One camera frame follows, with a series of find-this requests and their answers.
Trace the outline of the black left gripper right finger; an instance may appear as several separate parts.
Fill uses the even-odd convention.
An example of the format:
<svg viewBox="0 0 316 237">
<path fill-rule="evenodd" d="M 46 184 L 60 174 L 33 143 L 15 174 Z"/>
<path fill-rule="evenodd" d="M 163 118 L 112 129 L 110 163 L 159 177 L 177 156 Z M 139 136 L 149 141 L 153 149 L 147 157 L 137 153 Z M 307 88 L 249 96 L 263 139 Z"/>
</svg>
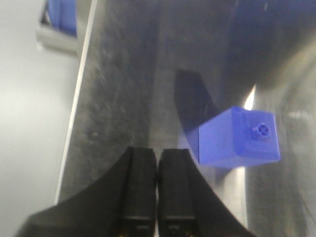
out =
<svg viewBox="0 0 316 237">
<path fill-rule="evenodd" d="M 158 165 L 161 237 L 251 237 L 195 165 L 189 150 L 166 149 Z"/>
</svg>

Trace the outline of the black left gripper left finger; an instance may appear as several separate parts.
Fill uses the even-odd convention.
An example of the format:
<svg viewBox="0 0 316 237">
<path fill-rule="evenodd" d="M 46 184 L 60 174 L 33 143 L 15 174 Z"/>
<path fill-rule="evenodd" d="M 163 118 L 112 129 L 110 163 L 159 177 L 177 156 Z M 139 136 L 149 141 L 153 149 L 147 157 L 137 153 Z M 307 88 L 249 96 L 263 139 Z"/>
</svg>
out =
<svg viewBox="0 0 316 237">
<path fill-rule="evenodd" d="M 152 237 L 157 160 L 152 149 L 128 147 L 97 181 L 31 215 L 18 237 Z"/>
</svg>

